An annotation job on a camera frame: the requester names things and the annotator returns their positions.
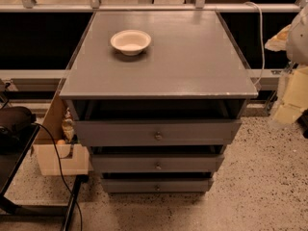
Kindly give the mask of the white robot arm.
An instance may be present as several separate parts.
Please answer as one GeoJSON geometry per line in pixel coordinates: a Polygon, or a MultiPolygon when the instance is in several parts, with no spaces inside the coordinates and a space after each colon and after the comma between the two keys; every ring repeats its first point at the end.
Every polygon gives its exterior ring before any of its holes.
{"type": "Polygon", "coordinates": [[[270,38],[265,48],[286,52],[287,58],[298,64],[290,74],[282,74],[278,82],[278,107],[271,118],[280,124],[296,122],[308,110],[308,5],[292,23],[270,38]]]}

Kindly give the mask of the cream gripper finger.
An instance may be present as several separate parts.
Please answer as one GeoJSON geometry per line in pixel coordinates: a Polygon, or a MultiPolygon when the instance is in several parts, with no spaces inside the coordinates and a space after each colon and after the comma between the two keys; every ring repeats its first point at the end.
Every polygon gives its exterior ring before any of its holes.
{"type": "Polygon", "coordinates": [[[265,48],[274,52],[285,51],[290,28],[291,25],[287,25],[281,29],[276,35],[266,42],[265,48]]]}
{"type": "Polygon", "coordinates": [[[283,125],[296,122],[308,109],[308,66],[284,73],[278,82],[277,96],[272,119],[283,125]]]}

